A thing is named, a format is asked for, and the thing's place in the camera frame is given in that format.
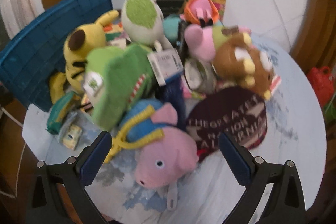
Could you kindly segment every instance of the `blue plastic crate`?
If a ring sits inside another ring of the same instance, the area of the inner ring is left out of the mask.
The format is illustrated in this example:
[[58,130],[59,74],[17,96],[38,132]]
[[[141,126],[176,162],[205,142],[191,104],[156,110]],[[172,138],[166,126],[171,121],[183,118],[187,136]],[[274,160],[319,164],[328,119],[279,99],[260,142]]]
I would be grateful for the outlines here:
[[52,106],[48,81],[65,71],[63,44],[76,27],[112,10],[111,0],[62,0],[21,30],[0,52],[0,80],[26,107]]

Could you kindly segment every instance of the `floor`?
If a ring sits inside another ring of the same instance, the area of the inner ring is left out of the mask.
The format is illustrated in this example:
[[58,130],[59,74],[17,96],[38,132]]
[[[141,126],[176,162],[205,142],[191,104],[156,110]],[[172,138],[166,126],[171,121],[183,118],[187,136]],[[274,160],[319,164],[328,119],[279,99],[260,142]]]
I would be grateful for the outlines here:
[[[18,101],[14,100],[5,108],[19,122],[24,122],[26,109]],[[13,223],[25,223],[27,195],[31,187],[33,170],[38,161],[26,146],[21,133],[22,128],[3,115],[0,120],[0,220],[9,219],[5,222],[8,224],[11,224],[10,220]],[[324,175],[315,203],[307,211],[307,223],[315,223],[334,198],[335,178],[336,170]],[[73,217],[73,220],[75,223],[80,223],[76,216]],[[332,222],[330,219],[326,219],[321,223]]]
[[[14,100],[5,109],[23,123],[26,109]],[[28,190],[37,159],[22,136],[22,128],[3,115],[0,120],[0,201],[14,223],[25,223]]]

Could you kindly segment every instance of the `green and white plush toy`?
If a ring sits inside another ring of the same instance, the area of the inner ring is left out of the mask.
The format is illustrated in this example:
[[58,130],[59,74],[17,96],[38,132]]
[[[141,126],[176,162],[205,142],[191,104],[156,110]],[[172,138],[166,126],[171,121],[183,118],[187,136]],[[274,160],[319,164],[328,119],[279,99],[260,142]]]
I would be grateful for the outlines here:
[[148,97],[156,80],[147,58],[149,47],[131,43],[93,49],[86,58],[83,89],[94,107],[92,121],[110,131],[141,98]]
[[156,0],[126,0],[121,22],[132,42],[154,47],[157,51],[173,48],[163,31],[163,15]]

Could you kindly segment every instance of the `round table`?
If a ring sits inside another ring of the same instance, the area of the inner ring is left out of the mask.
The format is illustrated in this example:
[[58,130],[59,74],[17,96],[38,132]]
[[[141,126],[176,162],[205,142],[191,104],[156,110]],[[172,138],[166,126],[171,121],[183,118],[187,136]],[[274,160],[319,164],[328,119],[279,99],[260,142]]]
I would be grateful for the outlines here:
[[[284,164],[293,160],[297,166],[306,209],[313,205],[325,168],[326,131],[315,93],[294,60],[276,43],[252,35],[253,43],[271,56],[274,69],[282,83],[270,101],[266,102],[268,132],[264,141],[251,150],[267,162]],[[48,114],[30,105],[22,136],[39,160],[47,164],[64,162],[77,156],[80,149],[71,151],[60,145],[45,130]],[[91,130],[87,144],[97,131]],[[118,180],[109,182],[109,170],[104,180],[95,180],[86,190],[97,208],[105,215],[125,224],[136,223],[222,223],[239,201],[245,188],[240,186],[222,154],[208,156],[179,187],[175,211],[160,213],[144,208],[141,202],[128,210],[123,205],[127,193],[118,186]],[[250,223],[255,223],[266,205],[272,185],[265,189]]]

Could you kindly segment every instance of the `orange plush toy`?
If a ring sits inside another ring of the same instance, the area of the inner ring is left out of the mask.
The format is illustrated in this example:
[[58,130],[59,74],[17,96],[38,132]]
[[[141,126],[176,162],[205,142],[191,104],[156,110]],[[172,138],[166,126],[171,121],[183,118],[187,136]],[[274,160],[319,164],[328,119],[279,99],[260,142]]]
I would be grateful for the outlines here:
[[272,62],[265,52],[247,45],[243,34],[235,34],[224,43],[216,52],[212,65],[221,78],[235,80],[265,100],[271,98]]
[[216,23],[219,13],[211,0],[188,0],[184,7],[184,19],[204,27]]

